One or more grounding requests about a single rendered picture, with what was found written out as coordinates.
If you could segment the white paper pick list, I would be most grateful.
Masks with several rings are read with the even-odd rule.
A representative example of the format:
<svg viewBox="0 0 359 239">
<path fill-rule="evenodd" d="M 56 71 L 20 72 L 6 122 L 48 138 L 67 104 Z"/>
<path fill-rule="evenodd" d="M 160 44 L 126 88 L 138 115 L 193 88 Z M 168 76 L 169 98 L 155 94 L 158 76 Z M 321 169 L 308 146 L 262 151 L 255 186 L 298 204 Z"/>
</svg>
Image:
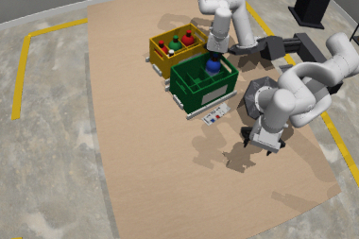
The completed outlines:
<svg viewBox="0 0 359 239">
<path fill-rule="evenodd" d="M 218 106 L 216 109 L 214 109 L 201 119 L 209 126 L 226 112 L 228 112 L 230 109 L 231 108 L 227 104 L 222 103 L 220 106 Z"/>
</svg>

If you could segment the yellow crate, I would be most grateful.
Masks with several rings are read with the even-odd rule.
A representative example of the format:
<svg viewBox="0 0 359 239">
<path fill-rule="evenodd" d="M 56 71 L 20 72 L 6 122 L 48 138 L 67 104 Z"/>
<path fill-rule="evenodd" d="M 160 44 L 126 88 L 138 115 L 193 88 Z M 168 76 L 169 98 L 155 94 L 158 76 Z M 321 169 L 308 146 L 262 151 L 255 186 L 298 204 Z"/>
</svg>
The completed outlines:
<svg viewBox="0 0 359 239">
<path fill-rule="evenodd" d="M 164 41 L 169 53 L 168 44 L 173 41 L 173 36 L 179 36 L 179 41 L 181 42 L 181 38 L 186 34 L 187 30 L 191 30 L 195 43 L 187 47 L 181 43 L 182 49 L 174 52 L 174 56 L 169 58 L 158 46 L 159 41 Z M 170 67 L 209 52 L 203 47 L 205 43 L 195 35 L 195 32 L 205 40 L 205 43 L 208 41 L 208 37 L 192 24 L 177 27 L 149 39 L 149 61 L 161 70 L 164 79 L 170 78 Z M 155 51 L 155 48 L 162 57 Z"/>
</svg>

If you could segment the red bottle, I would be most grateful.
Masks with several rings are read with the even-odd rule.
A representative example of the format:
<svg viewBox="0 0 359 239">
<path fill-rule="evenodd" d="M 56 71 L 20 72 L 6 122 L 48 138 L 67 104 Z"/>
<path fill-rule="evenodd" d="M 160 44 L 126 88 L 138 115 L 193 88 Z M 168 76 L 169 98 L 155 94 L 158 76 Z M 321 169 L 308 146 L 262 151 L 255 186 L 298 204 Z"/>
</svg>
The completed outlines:
<svg viewBox="0 0 359 239">
<path fill-rule="evenodd" d="M 191 30 L 186 31 L 186 35 L 181 38 L 181 42 L 187 47 L 195 43 L 194 37 L 191 35 Z"/>
<path fill-rule="evenodd" d="M 166 46 L 163 46 L 163 41 L 159 41 L 159 47 L 160 47 L 160 49 L 161 49 L 166 55 L 168 55 L 167 47 L 166 47 Z M 155 48 L 155 51 L 156 51 L 157 53 L 159 53 L 156 48 Z M 159 53 L 159 55 L 162 57 L 162 55 L 161 55 L 160 53 Z"/>
</svg>

